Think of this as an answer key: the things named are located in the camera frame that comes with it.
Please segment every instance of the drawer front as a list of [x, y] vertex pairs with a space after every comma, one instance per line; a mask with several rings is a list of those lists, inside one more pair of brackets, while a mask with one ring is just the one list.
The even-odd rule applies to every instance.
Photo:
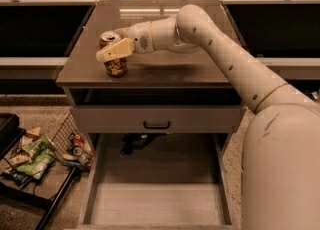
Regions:
[[231, 107], [86, 107], [71, 113], [85, 133], [232, 133], [242, 106]]

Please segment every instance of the drawer handle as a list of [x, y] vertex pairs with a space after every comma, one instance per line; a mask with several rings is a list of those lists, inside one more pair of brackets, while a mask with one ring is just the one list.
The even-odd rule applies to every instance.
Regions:
[[148, 125], [148, 123], [146, 121], [143, 122], [143, 127], [145, 129], [153, 129], [153, 130], [166, 130], [166, 129], [169, 129], [170, 128], [170, 125], [171, 125], [171, 122], [168, 121], [167, 125], [166, 126], [152, 126], [152, 125]]

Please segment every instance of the black handle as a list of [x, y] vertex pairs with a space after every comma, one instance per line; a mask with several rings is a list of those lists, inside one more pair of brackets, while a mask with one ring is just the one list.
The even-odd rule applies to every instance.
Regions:
[[167, 125], [165, 126], [159, 126], [159, 125], [156, 125], [156, 126], [152, 126], [152, 125], [148, 125], [148, 123], [146, 121], [143, 122], [143, 127], [145, 129], [152, 129], [152, 130], [167, 130], [170, 128], [170, 125], [171, 125], [171, 122], [168, 121]]

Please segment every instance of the drawer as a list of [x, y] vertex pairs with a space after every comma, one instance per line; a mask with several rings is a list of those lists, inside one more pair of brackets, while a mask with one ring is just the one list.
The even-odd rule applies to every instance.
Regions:
[[244, 106], [73, 106], [85, 133], [233, 133]]

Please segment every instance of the wire basket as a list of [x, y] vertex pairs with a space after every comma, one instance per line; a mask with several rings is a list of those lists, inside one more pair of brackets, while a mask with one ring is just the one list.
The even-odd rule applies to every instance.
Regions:
[[65, 164], [63, 155], [68, 153], [68, 149], [72, 145], [72, 137], [75, 135], [80, 135], [83, 142], [87, 142], [84, 135], [78, 130], [72, 115], [69, 114], [52, 139], [54, 155], [62, 164]]

